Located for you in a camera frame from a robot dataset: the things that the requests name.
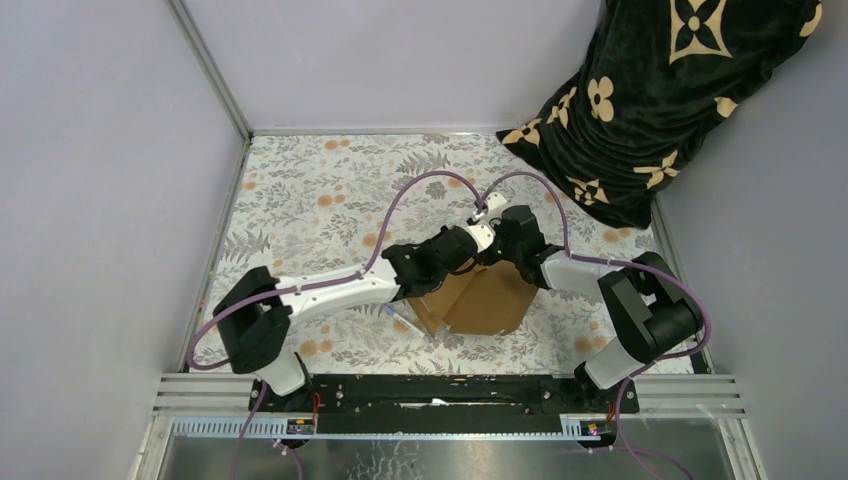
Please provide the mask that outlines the white blue pen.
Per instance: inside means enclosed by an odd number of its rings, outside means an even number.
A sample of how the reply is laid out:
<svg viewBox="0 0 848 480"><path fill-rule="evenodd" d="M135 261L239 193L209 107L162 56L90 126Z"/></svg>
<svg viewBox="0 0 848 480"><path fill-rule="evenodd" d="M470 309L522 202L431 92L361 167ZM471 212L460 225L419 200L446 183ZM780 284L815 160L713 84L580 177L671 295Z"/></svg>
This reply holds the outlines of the white blue pen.
<svg viewBox="0 0 848 480"><path fill-rule="evenodd" d="M416 332L419 335L427 336L428 332L425 328L413 322L412 320L407 319L403 315L401 315L397 310L395 310L392 306L386 304L382 306L382 310L396 323L404 326L410 331Z"/></svg>

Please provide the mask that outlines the brown cardboard box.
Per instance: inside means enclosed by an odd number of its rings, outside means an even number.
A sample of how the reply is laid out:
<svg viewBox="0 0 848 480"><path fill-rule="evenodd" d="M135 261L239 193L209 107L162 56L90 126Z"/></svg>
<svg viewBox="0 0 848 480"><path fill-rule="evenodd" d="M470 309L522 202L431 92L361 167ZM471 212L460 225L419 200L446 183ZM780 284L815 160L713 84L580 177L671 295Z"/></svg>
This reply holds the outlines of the brown cardboard box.
<svg viewBox="0 0 848 480"><path fill-rule="evenodd" d="M407 303L431 334L504 336L520 327L537 292L512 263L501 261L450 275L436 291Z"/></svg>

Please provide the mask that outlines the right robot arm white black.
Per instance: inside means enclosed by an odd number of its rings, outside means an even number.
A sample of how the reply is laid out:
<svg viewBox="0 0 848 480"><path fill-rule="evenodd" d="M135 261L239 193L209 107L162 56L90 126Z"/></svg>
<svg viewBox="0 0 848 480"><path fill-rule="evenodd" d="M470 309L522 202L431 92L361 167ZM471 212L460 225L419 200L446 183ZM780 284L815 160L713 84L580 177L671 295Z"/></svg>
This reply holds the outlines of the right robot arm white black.
<svg viewBox="0 0 848 480"><path fill-rule="evenodd" d="M631 261L569 253L545 240L526 205L489 199L480 217L493 230L484 258L512 263L520 277L540 289L581 292L603 300L615 336L575 371L575 402L597 412L613 387L661 359L705 329L706 315L693 292L648 252Z"/></svg>

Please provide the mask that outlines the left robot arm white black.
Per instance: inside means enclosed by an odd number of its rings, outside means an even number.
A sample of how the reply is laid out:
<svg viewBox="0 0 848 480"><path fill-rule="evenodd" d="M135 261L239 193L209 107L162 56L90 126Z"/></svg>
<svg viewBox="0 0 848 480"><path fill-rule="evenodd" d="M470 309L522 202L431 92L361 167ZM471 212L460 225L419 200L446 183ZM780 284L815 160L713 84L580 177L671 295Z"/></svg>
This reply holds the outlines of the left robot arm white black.
<svg viewBox="0 0 848 480"><path fill-rule="evenodd" d="M444 227L420 244L390 246L362 269L279 279L265 267L253 268L214 309L230 368L267 383L272 398L285 410L299 410L309 401L311 387L299 357L283 350L294 323L356 306L422 297L493 241L487 225Z"/></svg>

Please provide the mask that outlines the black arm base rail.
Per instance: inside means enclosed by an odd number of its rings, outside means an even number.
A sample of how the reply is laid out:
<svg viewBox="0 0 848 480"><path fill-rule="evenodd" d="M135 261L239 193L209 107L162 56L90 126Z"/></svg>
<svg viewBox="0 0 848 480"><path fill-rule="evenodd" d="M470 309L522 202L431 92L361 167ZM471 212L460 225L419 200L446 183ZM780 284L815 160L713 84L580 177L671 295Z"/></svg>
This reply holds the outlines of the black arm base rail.
<svg viewBox="0 0 848 480"><path fill-rule="evenodd" d="M493 424L537 416L586 416L600 423L640 410L634 386L596 390L572 377L552 375L315 374L279 396L255 381L247 406L262 413L305 418L364 419L379 425L407 422Z"/></svg>

